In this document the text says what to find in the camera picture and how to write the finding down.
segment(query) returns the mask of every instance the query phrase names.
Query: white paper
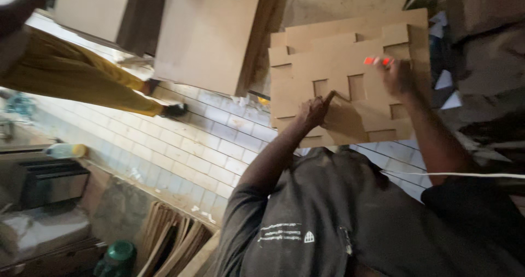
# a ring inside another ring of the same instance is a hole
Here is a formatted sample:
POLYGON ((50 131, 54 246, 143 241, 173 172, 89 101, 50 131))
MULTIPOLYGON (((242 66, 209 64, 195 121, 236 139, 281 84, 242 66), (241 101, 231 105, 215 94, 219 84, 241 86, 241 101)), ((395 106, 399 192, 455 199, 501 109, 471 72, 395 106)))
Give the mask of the white paper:
POLYGON ((459 91, 455 91, 453 94, 450 95, 447 101, 443 104, 443 106, 441 107, 441 110, 452 109, 452 108, 457 108, 461 106, 463 106, 463 103, 461 102, 459 91))
POLYGON ((438 12, 435 16, 429 19, 430 22, 440 24, 441 26, 448 25, 447 14, 444 11, 438 12))
POLYGON ((434 24, 434 26, 430 27, 429 34, 438 38, 443 38, 443 26, 440 24, 434 24))
POLYGON ((449 86, 452 86, 452 74, 447 70, 443 70, 439 79, 437 79, 434 89, 442 89, 449 86))

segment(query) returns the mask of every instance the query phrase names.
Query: white tiled wall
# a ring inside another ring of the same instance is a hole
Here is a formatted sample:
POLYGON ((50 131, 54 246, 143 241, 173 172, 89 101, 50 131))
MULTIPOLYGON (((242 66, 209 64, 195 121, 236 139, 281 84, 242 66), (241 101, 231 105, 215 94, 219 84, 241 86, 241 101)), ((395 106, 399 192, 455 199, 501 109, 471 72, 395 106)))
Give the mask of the white tiled wall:
MULTIPOLYGON (((66 31, 50 19, 33 15, 28 24, 88 48, 113 61, 113 50, 66 31)), ((185 102, 190 113, 179 120, 148 117, 70 100, 35 96, 40 122, 53 122, 62 139, 93 149, 92 158, 123 175, 135 168, 140 182, 173 194, 190 194, 195 205, 212 208, 221 217, 226 199, 240 175, 276 136, 270 114, 241 107, 232 99, 196 87, 161 83, 154 96, 161 103, 185 102)), ((368 143, 354 149, 382 168, 421 173, 393 174, 391 179, 417 197, 429 186, 421 154, 414 141, 368 143)))

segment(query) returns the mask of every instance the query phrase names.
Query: white cable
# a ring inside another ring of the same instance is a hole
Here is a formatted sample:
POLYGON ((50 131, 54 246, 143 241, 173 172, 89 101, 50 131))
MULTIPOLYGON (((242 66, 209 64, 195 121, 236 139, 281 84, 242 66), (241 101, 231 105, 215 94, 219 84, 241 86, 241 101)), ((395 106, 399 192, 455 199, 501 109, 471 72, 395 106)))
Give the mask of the white cable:
MULTIPOLYGON (((381 172, 399 173, 383 169, 381 172)), ((399 173, 399 174, 413 174, 415 176, 462 176, 462 177, 479 177, 479 178, 516 178, 525 179, 525 174, 510 174, 510 173, 399 173)))

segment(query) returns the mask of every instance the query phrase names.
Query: yellow object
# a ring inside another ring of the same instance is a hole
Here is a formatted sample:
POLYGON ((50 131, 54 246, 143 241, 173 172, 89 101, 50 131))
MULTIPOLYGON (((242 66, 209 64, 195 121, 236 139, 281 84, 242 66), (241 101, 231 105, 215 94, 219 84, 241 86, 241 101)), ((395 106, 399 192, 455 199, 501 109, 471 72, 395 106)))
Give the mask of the yellow object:
POLYGON ((76 144, 71 152, 75 157, 83 157, 86 154, 86 150, 87 148, 83 144, 76 144))
POLYGON ((261 103, 263 106, 267 106, 268 104, 270 104, 270 101, 265 99, 265 98, 261 98, 261 97, 257 97, 259 99, 259 103, 261 103))
POLYGON ((27 50, 0 86, 155 116, 163 106, 134 92, 144 82, 94 52, 31 28, 27 50))

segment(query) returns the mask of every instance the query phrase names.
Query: man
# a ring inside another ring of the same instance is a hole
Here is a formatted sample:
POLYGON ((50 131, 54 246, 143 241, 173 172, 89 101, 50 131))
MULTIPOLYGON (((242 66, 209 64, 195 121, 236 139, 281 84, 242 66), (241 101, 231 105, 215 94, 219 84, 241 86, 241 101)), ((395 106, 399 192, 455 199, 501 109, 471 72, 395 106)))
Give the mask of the man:
MULTIPOLYGON (((381 62, 427 171, 471 170, 468 152, 417 92, 409 63, 381 62)), ((312 149, 289 166, 333 97, 303 104, 244 172, 224 215, 217 276, 525 276, 525 219, 492 181, 430 176, 421 204, 350 149, 312 149)))
POLYGON ((0 6, 0 86, 147 116, 186 113, 185 104, 163 106, 134 92, 149 95, 158 80, 142 81, 83 47, 24 26, 46 1, 0 6))

